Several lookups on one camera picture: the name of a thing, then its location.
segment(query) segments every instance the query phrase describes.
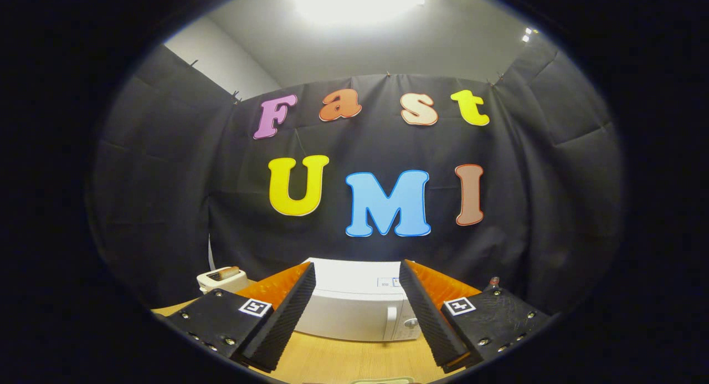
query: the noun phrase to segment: microwave door handle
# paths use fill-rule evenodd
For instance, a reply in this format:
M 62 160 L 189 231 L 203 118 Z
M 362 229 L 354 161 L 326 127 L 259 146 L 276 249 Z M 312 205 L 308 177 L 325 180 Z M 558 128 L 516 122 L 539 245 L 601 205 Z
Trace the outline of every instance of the microwave door handle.
M 384 338 L 382 341 L 391 341 L 394 334 L 394 328 L 397 325 L 397 307 L 390 306 L 387 308 L 387 328 L 384 329 Z

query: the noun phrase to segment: blue letter m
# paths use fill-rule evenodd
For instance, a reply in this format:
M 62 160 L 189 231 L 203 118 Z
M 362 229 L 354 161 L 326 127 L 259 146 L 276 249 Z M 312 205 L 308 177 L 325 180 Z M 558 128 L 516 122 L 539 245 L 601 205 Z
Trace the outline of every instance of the blue letter m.
M 352 187 L 352 224 L 345 229 L 352 237 L 371 235 L 367 225 L 367 212 L 382 235 L 389 232 L 395 217 L 401 211 L 399 224 L 394 232 L 402 237 L 427 235 L 431 226 L 426 223 L 423 189 L 428 182 L 428 173 L 423 170 L 401 172 L 392 194 L 387 197 L 382 185 L 370 172 L 357 172 L 345 178 Z

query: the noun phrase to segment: white wall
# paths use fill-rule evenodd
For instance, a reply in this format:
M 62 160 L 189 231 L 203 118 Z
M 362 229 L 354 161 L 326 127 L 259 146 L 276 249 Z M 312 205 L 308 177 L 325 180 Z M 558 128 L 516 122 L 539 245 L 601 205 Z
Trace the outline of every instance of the white wall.
M 209 17 L 194 21 L 165 42 L 165 46 L 230 94 L 250 99 L 281 86 Z

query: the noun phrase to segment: ceiling light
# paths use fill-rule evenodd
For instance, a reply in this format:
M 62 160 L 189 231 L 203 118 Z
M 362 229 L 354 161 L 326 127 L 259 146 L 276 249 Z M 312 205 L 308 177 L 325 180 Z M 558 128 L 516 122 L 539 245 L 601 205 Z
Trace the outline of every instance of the ceiling light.
M 378 23 L 424 0 L 295 0 L 296 8 L 317 23 Z

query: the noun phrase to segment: yellow letter u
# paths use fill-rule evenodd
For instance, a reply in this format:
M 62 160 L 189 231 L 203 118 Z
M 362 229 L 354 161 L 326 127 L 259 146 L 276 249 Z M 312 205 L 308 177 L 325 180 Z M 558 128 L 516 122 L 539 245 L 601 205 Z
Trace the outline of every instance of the yellow letter u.
M 271 185 L 269 200 L 273 208 L 283 215 L 302 217 L 310 214 L 320 205 L 322 195 L 322 168 L 330 161 L 324 155 L 310 155 L 303 159 L 303 165 L 308 167 L 308 187 L 303 199 L 294 200 L 288 195 L 288 183 L 291 169 L 296 166 L 293 158 L 276 158 L 268 164 L 271 170 Z

